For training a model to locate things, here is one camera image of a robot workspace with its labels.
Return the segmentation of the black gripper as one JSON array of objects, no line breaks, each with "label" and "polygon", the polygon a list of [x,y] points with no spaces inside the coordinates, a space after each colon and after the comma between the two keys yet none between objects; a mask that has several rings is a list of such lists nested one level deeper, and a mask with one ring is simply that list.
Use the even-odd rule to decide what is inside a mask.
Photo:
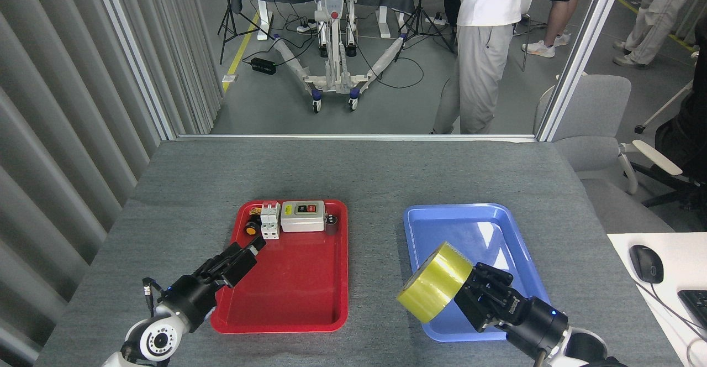
[{"label": "black gripper", "polygon": [[207,259],[194,274],[180,276],[162,296],[161,305],[179,312],[189,331],[196,331],[217,305],[217,291],[223,285],[233,288],[257,264],[256,256],[265,244],[263,238],[254,238],[245,247],[237,242],[230,244],[221,254]]},{"label": "black gripper", "polygon": [[[477,332],[490,325],[506,333],[506,339],[520,351],[536,359],[547,355],[561,342],[568,329],[568,317],[538,297],[517,298],[511,284],[513,275],[493,266],[476,263],[472,284],[463,284],[454,302]],[[505,304],[508,313],[502,315]]]}]

